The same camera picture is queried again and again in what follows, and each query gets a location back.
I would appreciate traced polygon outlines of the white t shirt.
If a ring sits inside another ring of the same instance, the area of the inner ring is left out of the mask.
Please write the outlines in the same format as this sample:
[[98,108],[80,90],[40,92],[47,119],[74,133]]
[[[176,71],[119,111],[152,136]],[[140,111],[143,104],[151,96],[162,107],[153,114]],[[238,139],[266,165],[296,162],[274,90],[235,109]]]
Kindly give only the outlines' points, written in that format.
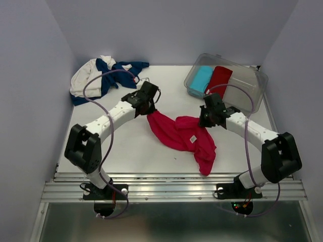
[[[70,94],[74,97],[83,98],[83,89],[85,85],[91,81],[93,78],[102,74],[96,67],[96,59],[89,60],[84,64],[71,78]],[[102,77],[96,79],[92,82],[85,90],[85,94],[88,98],[90,97],[101,97],[101,80]]]

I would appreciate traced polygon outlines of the rolled dark red t shirt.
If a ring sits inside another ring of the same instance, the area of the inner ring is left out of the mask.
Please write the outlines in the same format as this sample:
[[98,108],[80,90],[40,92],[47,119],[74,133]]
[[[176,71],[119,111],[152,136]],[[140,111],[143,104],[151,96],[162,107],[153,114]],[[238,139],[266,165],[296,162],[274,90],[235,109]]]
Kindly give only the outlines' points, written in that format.
[[233,71],[228,68],[216,66],[204,93],[216,92],[223,98],[226,91],[226,84],[228,84],[232,73]]

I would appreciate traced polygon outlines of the navy blue t shirt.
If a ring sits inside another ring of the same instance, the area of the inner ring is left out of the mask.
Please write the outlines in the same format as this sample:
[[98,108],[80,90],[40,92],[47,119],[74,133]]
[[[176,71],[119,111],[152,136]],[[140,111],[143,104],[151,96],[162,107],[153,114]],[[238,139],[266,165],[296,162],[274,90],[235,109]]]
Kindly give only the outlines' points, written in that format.
[[[85,93],[86,88],[94,82],[96,79],[102,77],[101,80],[101,97],[90,97],[91,100],[100,99],[105,96],[110,88],[118,89],[121,85],[126,88],[136,89],[137,82],[139,80],[138,75],[142,72],[143,69],[149,67],[148,62],[117,62],[111,56],[101,55],[99,58],[96,58],[96,67],[99,71],[102,71],[102,74],[93,78],[89,81],[84,89]],[[74,97],[71,95],[71,101],[74,106],[78,106],[88,101],[85,97]]]

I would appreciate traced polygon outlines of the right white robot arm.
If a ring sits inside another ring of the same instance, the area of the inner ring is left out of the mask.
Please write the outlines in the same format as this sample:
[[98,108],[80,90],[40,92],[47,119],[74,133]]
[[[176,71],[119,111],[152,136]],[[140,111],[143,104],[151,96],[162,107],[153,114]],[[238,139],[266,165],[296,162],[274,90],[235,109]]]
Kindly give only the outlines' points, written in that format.
[[301,158],[294,137],[288,133],[277,133],[249,120],[239,109],[225,107],[219,94],[204,97],[199,125],[205,128],[221,126],[244,138],[246,145],[252,144],[261,152],[260,166],[249,168],[230,184],[222,185],[225,194],[230,192],[243,197],[250,189],[267,182],[277,184],[302,168]]

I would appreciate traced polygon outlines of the aluminium mounting rail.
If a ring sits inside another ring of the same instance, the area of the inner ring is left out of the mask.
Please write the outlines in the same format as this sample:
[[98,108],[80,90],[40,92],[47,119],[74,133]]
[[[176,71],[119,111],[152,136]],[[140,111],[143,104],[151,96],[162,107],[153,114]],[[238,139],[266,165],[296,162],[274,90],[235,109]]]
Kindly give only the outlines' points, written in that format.
[[[213,192],[216,185],[230,183],[236,173],[111,173],[115,184],[127,184],[131,203],[152,202],[216,202]],[[83,191],[79,185],[87,182],[82,173],[58,172],[43,188],[43,203],[83,202]],[[262,187],[261,201],[306,201],[307,195],[302,181],[291,176],[280,185],[268,183]]]

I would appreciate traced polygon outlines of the clear plastic bin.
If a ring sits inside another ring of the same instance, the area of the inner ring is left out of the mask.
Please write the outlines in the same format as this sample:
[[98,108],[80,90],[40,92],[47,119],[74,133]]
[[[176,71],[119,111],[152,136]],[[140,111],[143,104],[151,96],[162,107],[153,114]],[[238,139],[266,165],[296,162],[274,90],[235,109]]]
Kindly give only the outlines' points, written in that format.
[[189,95],[202,99],[207,94],[189,88],[191,81],[200,66],[209,66],[215,69],[222,66],[233,71],[231,78],[226,84],[223,102],[227,106],[234,106],[244,113],[255,113],[258,111],[264,91],[267,86],[268,77],[256,67],[246,67],[222,58],[219,55],[201,54],[189,74],[184,86]]

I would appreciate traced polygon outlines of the pink t shirt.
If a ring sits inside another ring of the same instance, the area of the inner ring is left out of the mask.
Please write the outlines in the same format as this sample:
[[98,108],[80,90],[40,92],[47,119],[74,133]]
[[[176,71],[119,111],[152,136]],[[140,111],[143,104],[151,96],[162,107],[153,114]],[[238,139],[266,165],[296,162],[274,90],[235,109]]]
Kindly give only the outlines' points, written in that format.
[[165,146],[191,152],[203,176],[211,173],[216,159],[216,145],[206,128],[198,125],[199,118],[179,116],[175,120],[154,111],[147,116],[151,131]]

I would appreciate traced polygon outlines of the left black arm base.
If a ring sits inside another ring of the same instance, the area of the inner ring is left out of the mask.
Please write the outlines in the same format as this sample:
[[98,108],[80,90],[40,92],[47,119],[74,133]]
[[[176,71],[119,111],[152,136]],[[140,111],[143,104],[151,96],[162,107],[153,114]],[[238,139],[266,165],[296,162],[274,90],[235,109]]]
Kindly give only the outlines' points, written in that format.
[[80,188],[83,190],[83,200],[85,201],[126,200],[125,195],[116,192],[109,186],[106,186],[104,189],[99,189],[92,183],[81,183]]

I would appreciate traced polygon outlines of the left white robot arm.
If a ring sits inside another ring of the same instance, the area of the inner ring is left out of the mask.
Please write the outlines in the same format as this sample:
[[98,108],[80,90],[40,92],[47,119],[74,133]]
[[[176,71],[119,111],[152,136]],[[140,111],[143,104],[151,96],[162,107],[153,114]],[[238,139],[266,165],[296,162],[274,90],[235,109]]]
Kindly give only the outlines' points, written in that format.
[[139,90],[128,93],[110,110],[94,121],[72,126],[64,156],[78,167],[95,186],[95,193],[102,199],[112,194],[112,179],[104,171],[101,145],[106,138],[114,140],[114,131],[139,115],[155,111],[154,97],[160,93],[158,86],[144,81]]

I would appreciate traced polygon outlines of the rolled cyan t shirt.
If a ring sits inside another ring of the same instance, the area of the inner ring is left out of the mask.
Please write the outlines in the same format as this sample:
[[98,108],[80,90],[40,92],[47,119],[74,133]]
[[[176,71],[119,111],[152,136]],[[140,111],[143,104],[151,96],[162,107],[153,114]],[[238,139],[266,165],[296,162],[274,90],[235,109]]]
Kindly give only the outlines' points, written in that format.
[[213,68],[209,66],[200,66],[193,80],[191,81],[189,88],[204,93],[211,76],[213,74]]

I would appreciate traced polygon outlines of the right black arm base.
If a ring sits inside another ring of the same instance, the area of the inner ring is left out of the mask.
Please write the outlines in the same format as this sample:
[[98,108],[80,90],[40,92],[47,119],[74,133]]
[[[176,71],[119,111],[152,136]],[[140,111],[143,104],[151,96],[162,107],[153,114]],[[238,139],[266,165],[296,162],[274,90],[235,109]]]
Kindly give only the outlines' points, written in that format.
[[242,185],[235,183],[221,183],[216,185],[213,193],[220,200],[227,199],[261,199],[262,193],[257,193],[254,188],[246,189]]

